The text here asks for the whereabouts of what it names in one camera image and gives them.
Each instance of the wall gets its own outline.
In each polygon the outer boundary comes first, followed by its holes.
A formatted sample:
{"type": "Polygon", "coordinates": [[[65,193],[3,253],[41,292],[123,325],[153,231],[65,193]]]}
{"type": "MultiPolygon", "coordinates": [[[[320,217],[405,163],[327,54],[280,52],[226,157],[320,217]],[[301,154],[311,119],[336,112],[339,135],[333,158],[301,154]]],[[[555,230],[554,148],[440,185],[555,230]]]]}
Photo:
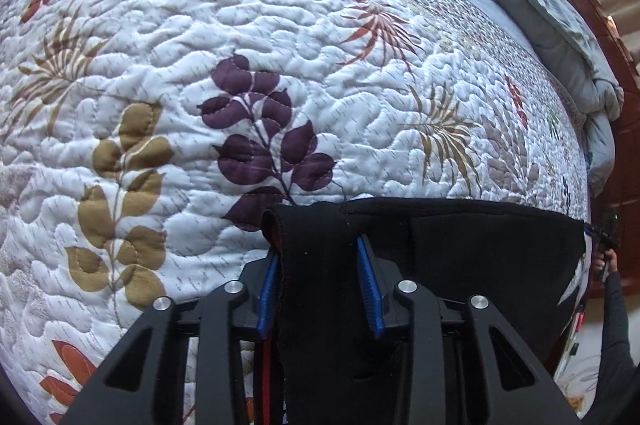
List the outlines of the wall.
{"type": "MultiPolygon", "coordinates": [[[[629,338],[631,355],[636,364],[640,362],[640,295],[626,297],[629,315],[629,338]]],[[[578,352],[567,365],[558,385],[564,395],[581,405],[578,415],[583,417],[589,410],[595,396],[600,346],[602,345],[602,320],[604,300],[591,299],[587,304],[584,324],[577,337],[578,352]]]]}

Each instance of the bed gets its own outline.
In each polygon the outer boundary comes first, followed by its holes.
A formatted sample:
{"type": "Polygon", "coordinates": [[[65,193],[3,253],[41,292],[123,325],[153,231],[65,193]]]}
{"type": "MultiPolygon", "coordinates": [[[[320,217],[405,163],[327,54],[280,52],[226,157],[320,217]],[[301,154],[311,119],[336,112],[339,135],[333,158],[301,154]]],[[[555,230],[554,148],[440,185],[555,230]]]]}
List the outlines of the bed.
{"type": "Polygon", "coordinates": [[[270,204],[471,198],[584,221],[613,163],[622,94],[563,0],[0,0],[0,16],[0,363],[42,423],[156,297],[263,257],[270,204]]]}

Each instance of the metal bolt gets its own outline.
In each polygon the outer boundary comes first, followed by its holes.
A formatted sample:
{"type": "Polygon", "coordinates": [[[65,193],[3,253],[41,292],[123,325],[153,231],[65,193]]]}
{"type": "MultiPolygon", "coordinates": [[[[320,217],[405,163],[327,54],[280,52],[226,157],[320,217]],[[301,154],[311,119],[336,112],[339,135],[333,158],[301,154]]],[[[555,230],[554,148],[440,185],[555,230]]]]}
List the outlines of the metal bolt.
{"type": "Polygon", "coordinates": [[[227,293],[235,294],[240,293],[244,289],[244,284],[239,280],[230,280],[225,284],[225,291],[227,293]]]}
{"type": "Polygon", "coordinates": [[[413,293],[414,291],[416,291],[418,289],[418,284],[416,284],[412,280],[401,280],[398,283],[398,289],[402,293],[413,293]]]}
{"type": "Polygon", "coordinates": [[[169,297],[158,297],[154,300],[153,307],[158,311],[167,310],[171,307],[171,299],[169,297]]]}
{"type": "Polygon", "coordinates": [[[471,297],[471,305],[476,309],[483,310],[489,306],[489,300],[482,295],[474,295],[471,297]]]}

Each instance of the black cloth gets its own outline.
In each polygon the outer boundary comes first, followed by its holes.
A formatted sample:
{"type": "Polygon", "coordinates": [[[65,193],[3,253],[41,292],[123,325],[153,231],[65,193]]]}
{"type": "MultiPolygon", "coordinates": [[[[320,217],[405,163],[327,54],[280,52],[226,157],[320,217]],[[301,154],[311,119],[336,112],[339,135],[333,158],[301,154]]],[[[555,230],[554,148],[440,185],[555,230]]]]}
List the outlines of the black cloth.
{"type": "Polygon", "coordinates": [[[558,305],[584,253],[562,214],[466,199],[372,198],[276,206],[264,235],[280,250],[278,353],[290,425],[391,425],[397,344],[375,341],[356,272],[356,239],[438,297],[491,300],[540,360],[574,311],[558,305]]]}
{"type": "Polygon", "coordinates": [[[0,365],[0,422],[2,425],[40,425],[0,365]]]}
{"type": "Polygon", "coordinates": [[[640,387],[640,366],[631,358],[629,323],[620,274],[611,273],[605,283],[602,348],[596,396],[589,412],[582,419],[586,425],[631,425],[640,423],[640,414],[627,407],[637,406],[640,387]]]}

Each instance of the wooden furniture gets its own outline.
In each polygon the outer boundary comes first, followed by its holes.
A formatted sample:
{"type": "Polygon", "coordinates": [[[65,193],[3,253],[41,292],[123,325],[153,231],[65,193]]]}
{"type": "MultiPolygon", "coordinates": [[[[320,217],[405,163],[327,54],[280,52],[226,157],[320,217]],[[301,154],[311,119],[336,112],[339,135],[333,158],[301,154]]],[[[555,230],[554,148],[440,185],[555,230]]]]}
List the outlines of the wooden furniture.
{"type": "MultiPolygon", "coordinates": [[[[620,118],[611,124],[616,164],[604,192],[591,200],[591,217],[598,225],[609,207],[620,213],[621,246],[618,267],[625,295],[640,293],[640,76],[615,26],[598,0],[567,0],[596,35],[611,70],[625,91],[620,118]]],[[[604,286],[591,280],[589,297],[603,297],[604,286]]]]}

